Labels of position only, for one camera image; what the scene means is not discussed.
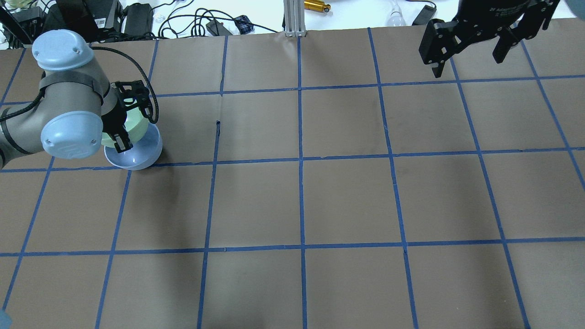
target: grid square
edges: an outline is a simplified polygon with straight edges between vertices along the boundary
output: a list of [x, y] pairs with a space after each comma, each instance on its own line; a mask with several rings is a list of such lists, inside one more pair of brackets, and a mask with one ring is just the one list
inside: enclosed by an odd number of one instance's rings
[[9, 49], [0, 52], [0, 63], [4, 69], [0, 71], [0, 100], [4, 96], [4, 92], [10, 83], [14, 68], [18, 64], [20, 55], [22, 55], [23, 49]]
[[159, 41], [152, 73], [155, 92], [219, 91], [224, 41], [222, 37]]
[[116, 247], [204, 247], [211, 170], [151, 167], [132, 173]]
[[0, 300], [4, 303], [4, 297], [8, 292], [14, 268], [16, 267], [18, 257], [1, 257], [0, 258]]
[[298, 157], [296, 91], [224, 95], [218, 159]]
[[552, 108], [571, 146], [585, 146], [585, 79], [542, 80]]
[[125, 170], [52, 172], [26, 251], [110, 250]]
[[304, 162], [308, 244], [400, 241], [388, 159]]
[[2, 173], [0, 252], [20, 252], [45, 173]]
[[219, 95], [159, 98], [163, 153], [157, 163], [213, 161], [220, 104]]
[[302, 328], [298, 250], [209, 254], [202, 328]]
[[463, 92], [483, 150], [564, 147], [536, 81], [466, 83]]
[[525, 42], [539, 76], [585, 74], [585, 39], [575, 33], [583, 29], [580, 19], [553, 19], [548, 30]]
[[378, 90], [302, 92], [304, 156], [387, 154]]
[[495, 62], [492, 52], [499, 39], [496, 37], [486, 42], [472, 44], [460, 54], [453, 56], [459, 78], [464, 80], [533, 77], [534, 73], [522, 47], [510, 50], [503, 63]]
[[108, 256], [24, 257], [6, 312], [16, 328], [93, 328]]
[[116, 255], [99, 327], [195, 326], [202, 264], [202, 253]]
[[5, 101], [32, 101], [39, 93], [39, 81], [42, 73], [43, 70], [37, 65], [32, 50], [26, 49]]
[[573, 154], [577, 160], [577, 165], [579, 166], [581, 173], [585, 173], [585, 150], [574, 151]]
[[426, 25], [371, 30], [382, 83], [455, 80], [450, 61], [438, 79], [431, 66], [422, 62], [418, 47], [425, 28]]
[[412, 328], [402, 248], [307, 250], [310, 328]]
[[585, 243], [510, 244], [530, 326], [582, 328], [585, 323]]
[[394, 161], [409, 241], [500, 238], [477, 155]]
[[585, 235], [585, 193], [566, 152], [484, 160], [507, 238]]
[[[114, 48], [130, 55], [148, 75], [154, 53], [154, 41], [112, 42], [108, 44], [96, 44], [96, 46]], [[95, 50], [95, 58], [111, 82], [144, 80], [136, 66], [119, 54], [104, 50]]]
[[501, 245], [408, 248], [421, 328], [524, 328]]
[[303, 87], [376, 83], [366, 29], [310, 31], [301, 53]]
[[475, 150], [456, 84], [401, 85], [382, 90], [394, 153]]
[[228, 38], [224, 90], [296, 88], [297, 38], [284, 33]]
[[300, 243], [298, 163], [217, 167], [209, 245]]

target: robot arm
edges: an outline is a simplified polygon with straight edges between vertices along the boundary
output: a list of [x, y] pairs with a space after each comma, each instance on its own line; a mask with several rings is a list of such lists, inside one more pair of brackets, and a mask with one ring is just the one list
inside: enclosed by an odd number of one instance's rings
[[[532, 39], [548, 28], [560, 0], [460, 0], [459, 11], [451, 22], [432, 19], [426, 26], [418, 49], [423, 63], [434, 64], [440, 77], [445, 61], [473, 43], [500, 37], [493, 56], [502, 63], [513, 46]], [[515, 28], [510, 26], [521, 16]]]
[[44, 69], [39, 96], [37, 102], [2, 112], [0, 168], [42, 150], [65, 159], [89, 157], [100, 148], [102, 133], [112, 139], [118, 153], [133, 148], [125, 128], [126, 112], [139, 107], [152, 122], [149, 90], [142, 81], [111, 84], [93, 50], [72, 31], [41, 35], [32, 52]]

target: metal post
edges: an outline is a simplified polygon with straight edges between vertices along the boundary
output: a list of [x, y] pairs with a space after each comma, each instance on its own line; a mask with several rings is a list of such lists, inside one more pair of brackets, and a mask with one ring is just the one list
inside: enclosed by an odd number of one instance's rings
[[304, 0], [284, 0], [284, 35], [305, 36]]

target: gold cylinder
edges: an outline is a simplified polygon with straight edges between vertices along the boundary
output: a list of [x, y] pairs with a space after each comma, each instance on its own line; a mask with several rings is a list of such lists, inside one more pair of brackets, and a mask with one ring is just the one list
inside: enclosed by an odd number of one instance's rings
[[331, 5], [326, 5], [323, 1], [319, 0], [305, 0], [305, 9], [316, 12], [329, 12]]

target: cable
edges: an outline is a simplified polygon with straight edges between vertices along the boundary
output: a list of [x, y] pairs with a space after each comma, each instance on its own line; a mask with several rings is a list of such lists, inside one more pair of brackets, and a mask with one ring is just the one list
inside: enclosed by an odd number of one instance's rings
[[30, 111], [31, 109], [34, 109], [40, 102], [40, 99], [43, 98], [44, 96], [44, 90], [39, 91], [37, 97], [29, 104], [27, 105], [25, 108], [22, 108], [14, 113], [10, 113], [10, 114], [6, 114], [4, 116], [0, 116], [0, 122], [2, 121], [6, 121], [8, 119], [14, 118], [15, 116], [27, 113], [28, 111]]
[[408, 1], [408, 2], [428, 2], [429, 4], [432, 4], [435, 9], [437, 8], [437, 4], [430, 1], [430, 0], [406, 0], [406, 1]]
[[154, 90], [152, 89], [152, 85], [150, 84], [150, 80], [148, 79], [148, 76], [146, 75], [146, 73], [144, 73], [144, 70], [142, 69], [140, 64], [138, 64], [137, 61], [135, 61], [132, 57], [130, 57], [130, 55], [128, 55], [124, 52], [121, 52], [117, 49], [107, 48], [107, 47], [95, 47], [95, 46], [91, 46], [91, 48], [94, 50], [105, 50], [107, 52], [113, 52], [113, 53], [116, 53], [118, 55], [121, 55], [121, 56], [127, 58], [129, 61], [131, 61], [132, 64], [134, 64], [136, 66], [136, 68], [138, 68], [138, 70], [140, 71], [140, 74], [142, 74], [142, 77], [144, 78], [144, 81], [146, 82], [146, 86], [150, 90], [150, 94], [152, 95], [152, 99], [154, 102], [154, 113], [152, 113], [151, 116], [147, 119], [151, 124], [157, 123], [159, 121], [159, 102], [156, 99], [156, 94], [154, 93]]
[[[167, 19], [166, 19], [166, 20], [165, 20], [163, 23], [167, 23], [168, 21], [170, 21], [170, 20], [172, 20], [172, 19], [175, 19], [175, 18], [180, 18], [180, 17], [194, 17], [194, 18], [197, 18], [197, 17], [203, 17], [203, 18], [207, 18], [207, 19], [213, 18], [213, 17], [211, 17], [211, 16], [199, 16], [199, 15], [176, 15], [176, 16], [173, 16], [173, 17], [169, 17], [169, 18], [167, 18]], [[261, 29], [268, 30], [268, 31], [270, 31], [270, 32], [278, 33], [278, 31], [275, 31], [275, 30], [273, 30], [273, 29], [267, 28], [267, 27], [265, 27], [265, 26], [262, 26], [262, 25], [258, 25], [258, 24], [254, 24], [254, 23], [249, 23], [249, 22], [247, 22], [247, 21], [245, 21], [245, 20], [231, 19], [231, 18], [222, 18], [222, 17], [215, 17], [215, 19], [221, 19], [221, 20], [231, 20], [231, 21], [233, 21], [233, 22], [238, 22], [238, 23], [247, 23], [247, 24], [249, 24], [249, 25], [257, 26], [258, 28], [261, 28]]]

